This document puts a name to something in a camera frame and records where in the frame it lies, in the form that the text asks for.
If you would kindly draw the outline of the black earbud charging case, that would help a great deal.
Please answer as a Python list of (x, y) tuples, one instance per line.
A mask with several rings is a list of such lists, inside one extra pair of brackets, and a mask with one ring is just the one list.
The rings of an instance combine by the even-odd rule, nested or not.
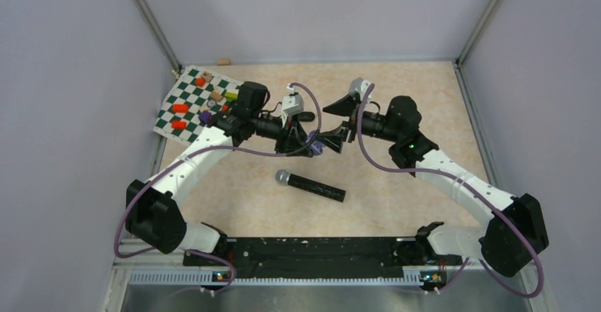
[(316, 115), (310, 111), (304, 111), (298, 114), (298, 120), (300, 122), (313, 122), (316, 118)]

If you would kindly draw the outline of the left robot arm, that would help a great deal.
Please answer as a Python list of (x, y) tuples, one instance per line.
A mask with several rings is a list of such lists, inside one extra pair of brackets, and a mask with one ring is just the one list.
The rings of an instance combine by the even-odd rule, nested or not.
[(227, 256), (222, 233), (206, 223), (186, 221), (181, 207), (209, 170), (233, 151), (252, 153), (241, 144), (253, 135), (275, 141), (275, 151), (254, 154), (262, 157), (312, 157), (309, 138), (298, 120), (304, 110), (302, 89), (316, 100), (307, 86), (292, 82), (281, 102), (280, 116), (264, 110), (269, 90), (256, 82), (244, 82), (229, 110), (212, 115), (200, 135), (160, 173), (145, 181), (133, 181), (126, 191), (125, 212), (114, 241), (117, 257), (123, 230), (147, 243), (149, 250), (169, 254), (175, 250), (200, 251), (209, 264), (220, 264)]

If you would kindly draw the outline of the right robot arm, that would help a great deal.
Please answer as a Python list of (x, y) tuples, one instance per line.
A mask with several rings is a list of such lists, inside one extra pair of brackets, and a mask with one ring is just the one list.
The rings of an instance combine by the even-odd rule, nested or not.
[(385, 114), (365, 111), (358, 94), (347, 94), (323, 111), (347, 117), (349, 142), (355, 137), (390, 141), (388, 153), (398, 169), (427, 182), (468, 211), (477, 228), (432, 223), (415, 245), (417, 258), (434, 264), (443, 255), (484, 261), (498, 274), (513, 277), (530, 263), (542, 268), (539, 254), (549, 245), (539, 201), (530, 194), (500, 190), (453, 161), (420, 132), (422, 116), (409, 96), (391, 99)]

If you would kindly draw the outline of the grey-blue earbud charging case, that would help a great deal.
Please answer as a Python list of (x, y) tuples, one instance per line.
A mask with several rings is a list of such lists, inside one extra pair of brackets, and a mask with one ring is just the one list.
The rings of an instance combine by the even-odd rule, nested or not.
[[(309, 132), (307, 138), (306, 138), (306, 142), (308, 142), (316, 133), (315, 130), (312, 130)], [(313, 156), (317, 157), (320, 156), (323, 153), (323, 150), (325, 148), (325, 145), (320, 142), (318, 139), (314, 139), (314, 141), (312, 141), (312, 143), (309, 146), (309, 149), (311, 150)]]

